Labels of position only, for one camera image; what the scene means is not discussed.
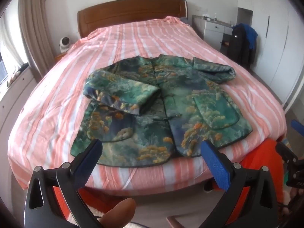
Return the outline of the left hand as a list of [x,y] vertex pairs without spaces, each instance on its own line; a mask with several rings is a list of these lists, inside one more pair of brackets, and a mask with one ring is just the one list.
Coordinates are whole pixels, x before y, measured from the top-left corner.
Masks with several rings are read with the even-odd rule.
[[112,210],[99,219],[105,228],[121,228],[128,224],[135,215],[136,202],[133,198],[122,200]]

